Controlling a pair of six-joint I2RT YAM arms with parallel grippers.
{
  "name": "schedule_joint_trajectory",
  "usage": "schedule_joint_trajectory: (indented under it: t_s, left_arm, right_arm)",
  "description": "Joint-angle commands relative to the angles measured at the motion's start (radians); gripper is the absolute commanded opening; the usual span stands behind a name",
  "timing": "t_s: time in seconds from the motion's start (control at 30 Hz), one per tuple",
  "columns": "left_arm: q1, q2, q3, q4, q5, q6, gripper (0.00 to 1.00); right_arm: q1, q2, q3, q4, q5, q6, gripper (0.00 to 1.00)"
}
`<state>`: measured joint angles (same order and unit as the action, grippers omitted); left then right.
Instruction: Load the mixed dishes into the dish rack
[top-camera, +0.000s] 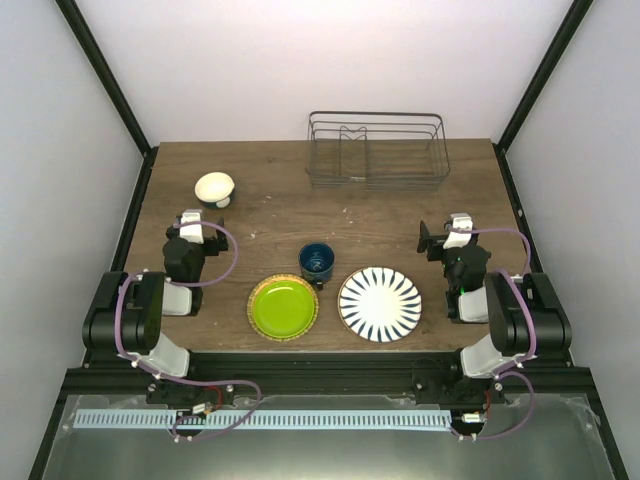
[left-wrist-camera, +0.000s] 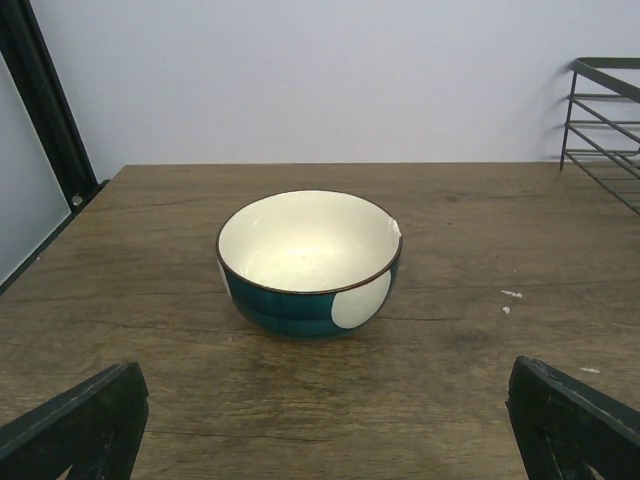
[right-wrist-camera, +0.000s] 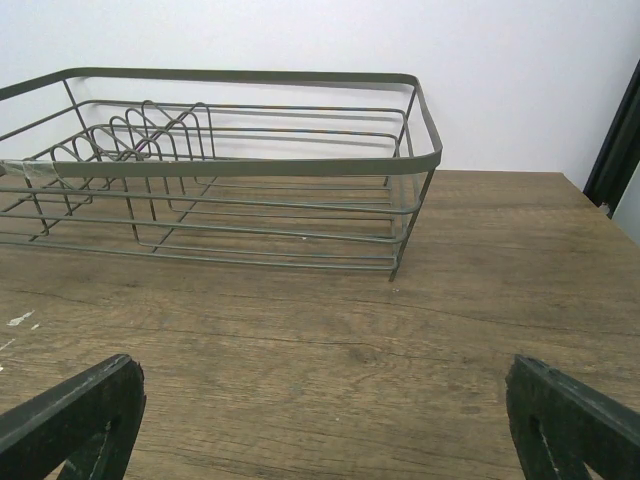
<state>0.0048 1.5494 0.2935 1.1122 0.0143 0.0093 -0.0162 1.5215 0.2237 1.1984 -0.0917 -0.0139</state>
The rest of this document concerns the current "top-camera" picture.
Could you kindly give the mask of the white and teal bowl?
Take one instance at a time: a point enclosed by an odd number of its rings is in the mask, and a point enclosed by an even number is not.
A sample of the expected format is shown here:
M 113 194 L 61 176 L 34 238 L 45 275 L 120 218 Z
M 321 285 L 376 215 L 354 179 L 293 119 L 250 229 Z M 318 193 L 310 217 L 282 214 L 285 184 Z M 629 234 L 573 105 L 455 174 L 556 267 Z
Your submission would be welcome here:
M 235 195 L 235 182 L 224 172 L 211 172 L 202 176 L 194 186 L 198 201 L 209 209 L 228 207 Z

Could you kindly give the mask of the dark blue mug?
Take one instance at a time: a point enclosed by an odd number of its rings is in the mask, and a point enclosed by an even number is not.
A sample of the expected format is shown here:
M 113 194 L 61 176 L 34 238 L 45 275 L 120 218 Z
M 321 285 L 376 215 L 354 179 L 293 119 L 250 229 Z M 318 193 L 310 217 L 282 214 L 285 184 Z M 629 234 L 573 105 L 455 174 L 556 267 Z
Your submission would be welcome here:
M 335 254 L 326 243 L 312 242 L 301 248 L 298 263 L 302 278 L 322 291 L 332 277 Z

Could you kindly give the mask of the grey wire dish rack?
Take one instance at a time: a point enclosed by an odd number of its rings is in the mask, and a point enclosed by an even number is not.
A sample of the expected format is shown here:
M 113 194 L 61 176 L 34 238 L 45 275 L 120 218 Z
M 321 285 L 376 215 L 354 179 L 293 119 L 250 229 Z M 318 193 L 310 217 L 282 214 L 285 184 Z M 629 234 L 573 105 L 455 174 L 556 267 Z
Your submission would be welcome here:
M 307 144 L 306 173 L 316 188 L 434 189 L 451 171 L 436 113 L 316 110 Z

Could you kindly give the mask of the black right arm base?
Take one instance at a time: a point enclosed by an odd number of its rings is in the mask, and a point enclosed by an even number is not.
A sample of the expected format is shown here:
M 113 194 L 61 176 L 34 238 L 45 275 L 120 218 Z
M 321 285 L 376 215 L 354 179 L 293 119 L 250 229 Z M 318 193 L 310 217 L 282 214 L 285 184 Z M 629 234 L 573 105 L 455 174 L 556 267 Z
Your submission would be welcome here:
M 411 382 L 418 404 L 485 410 L 495 398 L 500 402 L 492 381 L 466 377 L 460 364 L 450 360 L 418 358 L 411 365 Z

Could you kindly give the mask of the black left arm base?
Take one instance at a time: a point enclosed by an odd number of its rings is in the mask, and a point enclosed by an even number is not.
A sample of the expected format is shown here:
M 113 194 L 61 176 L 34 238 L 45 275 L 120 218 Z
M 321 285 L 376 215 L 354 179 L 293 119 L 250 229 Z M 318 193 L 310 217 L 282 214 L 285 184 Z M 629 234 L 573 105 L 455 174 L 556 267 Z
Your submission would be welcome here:
M 164 404 L 170 408 L 191 408 L 194 405 L 210 402 L 213 405 L 230 405 L 235 397 L 235 390 L 228 390 L 227 382 L 211 386 L 185 385 L 168 380 L 156 380 L 153 377 L 142 381 L 145 385 L 148 404 Z

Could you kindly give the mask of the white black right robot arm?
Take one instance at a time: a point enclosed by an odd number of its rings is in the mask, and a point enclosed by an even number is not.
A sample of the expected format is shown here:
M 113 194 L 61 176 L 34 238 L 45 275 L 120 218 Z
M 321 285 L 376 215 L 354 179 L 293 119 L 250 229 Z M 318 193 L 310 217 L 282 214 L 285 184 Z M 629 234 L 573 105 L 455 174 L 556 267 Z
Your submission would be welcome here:
M 444 378 L 447 396 L 465 403 L 479 392 L 480 378 L 497 378 L 540 356 L 566 352 L 573 335 L 546 274 L 490 271 L 491 253 L 479 245 L 484 231 L 466 214 L 452 215 L 444 228 L 434 235 L 421 222 L 417 251 L 443 267 L 447 316 L 489 327 L 485 337 L 460 351 L 461 367 Z

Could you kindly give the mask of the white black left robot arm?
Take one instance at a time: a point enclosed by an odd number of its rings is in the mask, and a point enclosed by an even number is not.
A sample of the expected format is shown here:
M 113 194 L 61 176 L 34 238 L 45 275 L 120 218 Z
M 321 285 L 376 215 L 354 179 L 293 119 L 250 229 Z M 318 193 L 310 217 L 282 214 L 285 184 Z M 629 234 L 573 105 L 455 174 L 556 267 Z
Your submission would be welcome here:
M 226 276 L 201 279 L 205 260 L 236 247 L 224 220 L 205 222 L 200 210 L 186 210 L 166 231 L 164 269 L 129 275 L 123 271 L 102 276 L 86 315 L 82 340 L 90 352 L 111 352 L 171 377 L 170 393 L 181 403 L 196 402 L 204 392 L 203 377 L 190 370 L 190 353 L 161 331 L 162 319 L 190 317 L 199 312 L 203 289 Z

